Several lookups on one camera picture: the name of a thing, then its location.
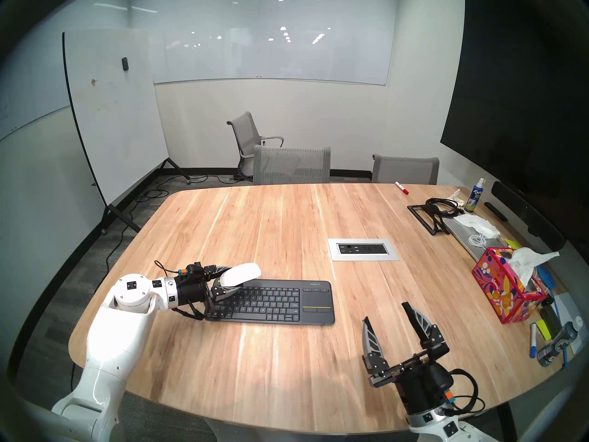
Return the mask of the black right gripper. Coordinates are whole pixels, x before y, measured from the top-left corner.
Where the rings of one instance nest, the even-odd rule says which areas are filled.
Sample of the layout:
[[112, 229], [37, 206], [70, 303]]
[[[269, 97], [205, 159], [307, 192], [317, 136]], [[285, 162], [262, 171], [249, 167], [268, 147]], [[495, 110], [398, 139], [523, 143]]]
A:
[[364, 318], [362, 360], [369, 373], [370, 386], [380, 388], [394, 384], [406, 413], [420, 414], [442, 405], [444, 393], [453, 385], [450, 373], [436, 361], [449, 352], [449, 347], [438, 326], [423, 313], [409, 302], [403, 302], [403, 309], [424, 351], [389, 366], [369, 318]]

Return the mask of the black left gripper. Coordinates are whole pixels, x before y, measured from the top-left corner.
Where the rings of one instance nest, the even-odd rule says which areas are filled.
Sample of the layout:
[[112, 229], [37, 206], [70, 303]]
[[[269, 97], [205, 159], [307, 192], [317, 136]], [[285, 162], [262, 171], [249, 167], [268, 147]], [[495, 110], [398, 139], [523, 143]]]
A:
[[[194, 262], [187, 265], [185, 269], [179, 270], [178, 276], [175, 277], [177, 306], [188, 305], [192, 313], [190, 314], [179, 308], [175, 308], [175, 312], [193, 320], [203, 320], [204, 314], [196, 310], [194, 303], [205, 302], [208, 296], [207, 282], [219, 279], [224, 272], [231, 268], [230, 266], [217, 265], [201, 266], [200, 262]], [[221, 303], [225, 299], [233, 297], [242, 289], [242, 285], [220, 286], [214, 284], [211, 287], [211, 301]]]

